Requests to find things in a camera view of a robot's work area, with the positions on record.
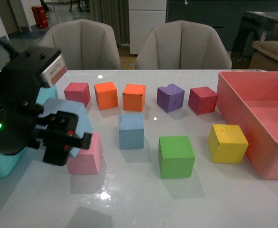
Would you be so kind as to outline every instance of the pink plastic bin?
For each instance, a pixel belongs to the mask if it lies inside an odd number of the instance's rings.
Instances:
[[[278,180],[278,72],[219,73],[217,106],[246,136],[257,174]]]

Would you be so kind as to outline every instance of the foam block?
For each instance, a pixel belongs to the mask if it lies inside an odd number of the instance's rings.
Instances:
[[[100,135],[93,133],[88,150],[80,149],[75,158],[69,157],[67,168],[70,174],[98,174],[102,159]]]
[[[58,98],[56,85],[51,88],[40,88],[36,103],[42,105],[50,97]],[[27,147],[13,156],[0,154],[0,178],[6,177],[12,171],[26,150]]]
[[[88,133],[93,132],[93,127],[91,125],[85,106],[82,102],[49,98],[43,104],[43,107],[44,107],[44,112],[39,117],[44,117],[51,113],[56,114],[57,111],[76,114],[78,116],[78,124],[75,133],[80,138],[83,137],[84,132],[88,132]],[[76,157],[78,152],[79,152],[79,148],[74,147],[69,152],[69,155],[71,157]]]
[[[218,94],[209,87],[193,88],[190,91],[188,106],[197,114],[212,113],[215,111]]]
[[[167,113],[182,108],[185,91],[169,84],[167,87],[159,87],[157,90],[157,104]]]
[[[67,100],[82,102],[86,107],[91,100],[88,83],[71,82],[64,90]]]
[[[143,114],[120,114],[118,122],[120,149],[144,148]]]
[[[145,85],[127,84],[124,88],[123,109],[142,112],[145,104]]]
[[[99,110],[118,107],[117,88],[113,82],[95,84],[94,88]]]
[[[160,136],[158,159],[162,179],[190,177],[195,154],[188,136]]]
[[[238,125],[213,124],[208,140],[213,162],[240,163],[248,141]]]

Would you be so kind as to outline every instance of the beige chair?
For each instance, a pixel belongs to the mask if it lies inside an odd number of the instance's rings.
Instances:
[[[111,26],[73,20],[50,28],[38,44],[61,50],[69,70],[120,69],[120,56]]]
[[[256,52],[252,56],[249,69],[278,71],[278,41],[254,41]]]
[[[136,69],[231,69],[215,29],[189,21],[152,28],[136,58]]]

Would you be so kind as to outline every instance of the light blue cube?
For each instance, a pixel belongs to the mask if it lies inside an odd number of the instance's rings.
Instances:
[[[144,148],[143,114],[120,114],[118,118],[120,149]]]

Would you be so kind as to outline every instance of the purple cube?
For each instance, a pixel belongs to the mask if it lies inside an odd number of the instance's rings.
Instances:
[[[159,87],[157,91],[157,104],[167,113],[182,108],[185,91],[169,84],[167,87]]]

